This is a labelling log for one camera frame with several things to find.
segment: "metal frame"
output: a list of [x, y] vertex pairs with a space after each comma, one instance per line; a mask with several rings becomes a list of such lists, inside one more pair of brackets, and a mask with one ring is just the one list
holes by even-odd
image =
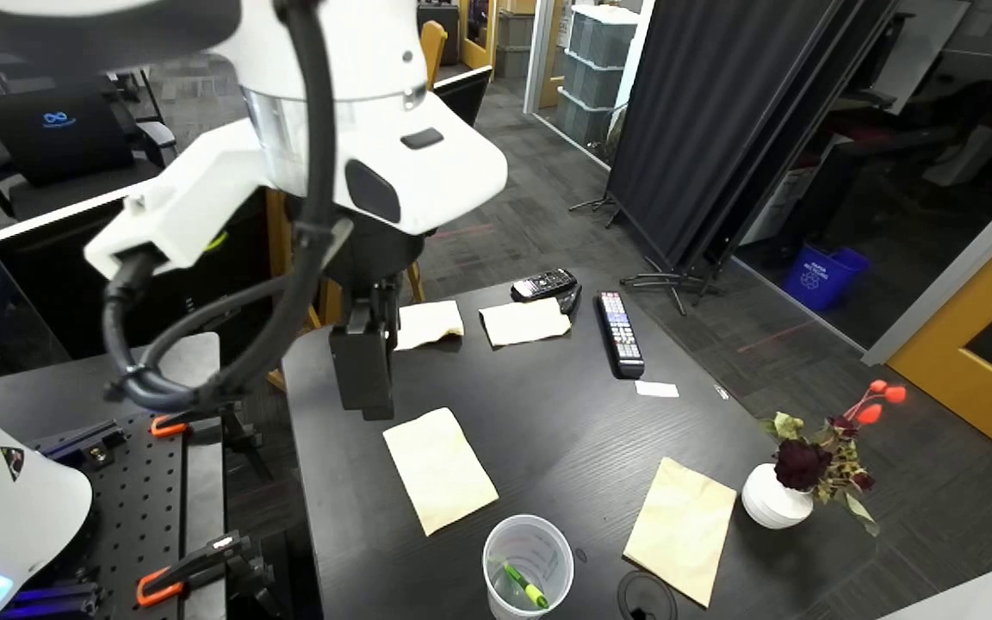
[[992, 219], [985, 229], [914, 298], [914, 305], [864, 352], [864, 365], [885, 365], [922, 332], [978, 267], [992, 262]]

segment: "blue bin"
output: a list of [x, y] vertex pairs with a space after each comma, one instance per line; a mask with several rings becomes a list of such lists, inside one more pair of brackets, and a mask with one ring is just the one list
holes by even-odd
[[869, 273], [869, 257], [841, 248], [834, 254], [807, 243], [784, 275], [781, 290], [803, 305], [822, 314], [844, 298], [851, 282]]

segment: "paper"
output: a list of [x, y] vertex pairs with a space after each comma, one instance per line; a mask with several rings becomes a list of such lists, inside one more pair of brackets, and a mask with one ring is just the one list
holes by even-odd
[[386, 445], [427, 537], [501, 498], [446, 406], [389, 428]]
[[680, 388], [673, 382], [633, 382], [636, 395], [648, 399], [680, 399]]
[[737, 492], [663, 457], [623, 558], [711, 606]]
[[464, 336], [454, 298], [400, 305], [395, 352], [415, 352], [446, 336]]
[[504, 304], [482, 309], [494, 347], [543, 342], [571, 332], [555, 297], [533, 304]]

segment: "flower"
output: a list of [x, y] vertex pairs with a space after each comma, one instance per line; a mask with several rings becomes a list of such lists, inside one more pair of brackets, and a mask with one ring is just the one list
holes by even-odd
[[874, 428], [885, 406], [906, 402], [906, 395], [906, 387], [874, 380], [859, 402], [829, 417], [814, 437], [803, 433], [803, 417], [775, 414], [770, 425], [778, 437], [775, 479], [821, 504], [844, 504], [869, 534], [880, 534], [874, 518], [861, 504], [861, 492], [874, 485], [874, 474], [861, 464], [853, 437], [864, 428]]

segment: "black tabletop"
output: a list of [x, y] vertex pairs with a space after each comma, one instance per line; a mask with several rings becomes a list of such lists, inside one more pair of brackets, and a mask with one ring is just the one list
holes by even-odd
[[[539, 513], [577, 546], [577, 584], [551, 615], [623, 615], [632, 596], [657, 584], [623, 544], [663, 457], [722, 485], [775, 446], [759, 425], [623, 297], [648, 356], [648, 382], [675, 382], [680, 399], [648, 399], [615, 380], [595, 320], [595, 293], [616, 282], [577, 273], [586, 287], [569, 336], [491, 347], [482, 305], [505, 287], [457, 297], [464, 342], [395, 356], [395, 419], [371, 425], [342, 409], [329, 335], [301, 336], [286, 356], [294, 440], [310, 513], [315, 566], [329, 620], [491, 615], [482, 542], [509, 513]], [[501, 498], [433, 537], [402, 492], [381, 431], [450, 406]], [[735, 508], [714, 606], [675, 596], [680, 615], [765, 615], [794, 609], [794, 534], [759, 529]]]

